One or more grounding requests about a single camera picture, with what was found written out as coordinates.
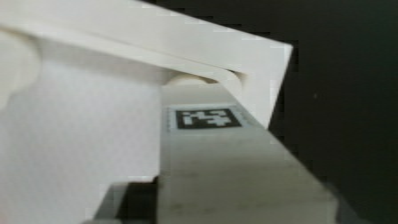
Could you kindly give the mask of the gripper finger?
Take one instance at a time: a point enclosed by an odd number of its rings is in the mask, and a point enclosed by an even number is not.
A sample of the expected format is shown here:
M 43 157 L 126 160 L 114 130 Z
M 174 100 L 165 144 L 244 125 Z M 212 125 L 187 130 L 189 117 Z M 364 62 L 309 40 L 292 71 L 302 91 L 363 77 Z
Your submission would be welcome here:
M 114 183 L 85 224 L 158 224 L 158 177 L 149 181 Z

